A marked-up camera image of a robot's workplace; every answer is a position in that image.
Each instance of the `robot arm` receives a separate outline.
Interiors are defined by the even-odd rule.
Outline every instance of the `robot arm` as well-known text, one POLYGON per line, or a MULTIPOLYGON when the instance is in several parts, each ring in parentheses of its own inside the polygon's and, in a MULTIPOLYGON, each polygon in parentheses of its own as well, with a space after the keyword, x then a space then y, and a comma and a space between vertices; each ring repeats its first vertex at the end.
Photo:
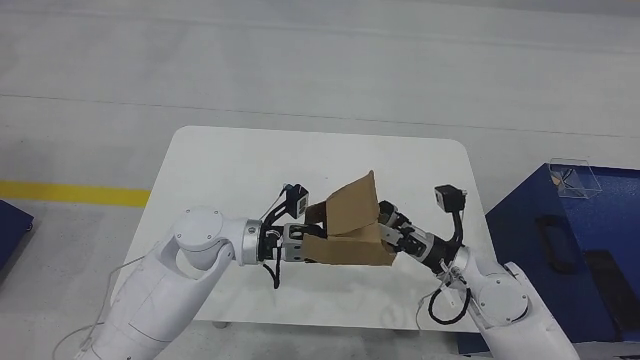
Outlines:
MULTIPOLYGON (((524 272, 514 263, 500 265, 462 245, 461 218, 464 192, 450 185, 437 187, 438 204, 452 213, 456 232, 449 241, 415 228, 409 219, 389 202, 380 203, 383 240, 396 251, 409 254, 426 265, 459 292, 467 312, 495 359, 579 360, 573 345, 555 320, 524 272)), ((439 290, 431 296, 429 314, 439 290)))
POLYGON ((100 335, 76 355, 82 360, 151 360, 195 318, 232 260, 240 266, 270 258, 283 227, 271 224, 284 214, 304 214, 308 192, 286 186, 286 200, 265 222, 229 219, 209 207, 188 209, 127 278, 115 297, 100 335), (189 264, 205 271, 193 279, 176 263, 182 251, 189 264))
MULTIPOLYGON (((464 193, 451 186, 436 188, 441 207, 452 213, 455 233, 443 239, 415 228, 388 202, 380 203, 381 237, 396 251, 426 265, 456 289, 467 311, 500 360, 579 360, 575 349, 527 277, 515 264, 501 266, 462 245, 459 211, 464 193)), ((317 225, 273 223, 284 214, 304 214, 308 192, 287 186, 286 200, 264 222, 228 219, 207 207, 186 210, 167 237, 147 254, 116 295, 105 325, 95 341, 76 359, 152 360, 193 320, 232 260, 257 265, 264 260, 304 261, 304 234, 326 237, 317 225), (198 279, 186 276, 176 264, 178 251, 205 271, 198 279)), ((279 267, 271 270, 277 287, 279 267)), ((431 298, 429 310, 434 320, 431 298)))

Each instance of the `yellow floor line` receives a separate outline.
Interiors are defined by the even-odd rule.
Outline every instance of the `yellow floor line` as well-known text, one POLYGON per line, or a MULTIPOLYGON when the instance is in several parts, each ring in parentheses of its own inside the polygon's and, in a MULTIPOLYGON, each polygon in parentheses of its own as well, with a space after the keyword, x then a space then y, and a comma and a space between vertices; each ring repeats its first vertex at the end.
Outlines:
POLYGON ((151 192, 106 186, 0 181, 0 199, 144 207, 151 192))

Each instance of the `floor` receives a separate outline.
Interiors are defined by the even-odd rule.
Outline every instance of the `floor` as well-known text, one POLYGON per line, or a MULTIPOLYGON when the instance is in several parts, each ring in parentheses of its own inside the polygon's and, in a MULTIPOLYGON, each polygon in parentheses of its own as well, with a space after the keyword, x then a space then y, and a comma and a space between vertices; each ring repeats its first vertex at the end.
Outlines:
MULTIPOLYGON (((552 157, 640 167, 638 18, 611 0, 0 0, 0 179, 150 189, 184 125, 421 136, 466 146, 489 210, 552 157)), ((92 321, 141 210, 13 203, 37 224, 0 285, 0 346, 45 359, 92 321)), ((160 358, 454 351, 195 323, 160 358)))

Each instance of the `table leg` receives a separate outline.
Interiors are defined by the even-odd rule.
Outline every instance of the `table leg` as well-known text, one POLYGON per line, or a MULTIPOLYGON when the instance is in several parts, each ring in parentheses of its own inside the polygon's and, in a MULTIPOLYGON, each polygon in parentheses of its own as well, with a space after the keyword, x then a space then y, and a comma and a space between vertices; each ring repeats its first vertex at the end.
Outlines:
POLYGON ((211 323, 217 329, 225 329, 225 328, 227 328, 229 326, 229 323, 228 322, 224 322, 224 321, 211 321, 211 323))

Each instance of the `cardboard box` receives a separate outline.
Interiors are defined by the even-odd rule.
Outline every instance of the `cardboard box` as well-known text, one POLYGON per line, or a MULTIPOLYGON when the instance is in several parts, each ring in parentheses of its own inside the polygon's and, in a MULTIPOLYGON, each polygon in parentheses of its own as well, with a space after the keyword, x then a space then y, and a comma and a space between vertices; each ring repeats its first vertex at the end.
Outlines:
POLYGON ((393 250, 380 239, 373 171, 305 212, 305 224, 322 223, 327 239, 305 235, 302 255, 318 263, 390 266, 393 250))

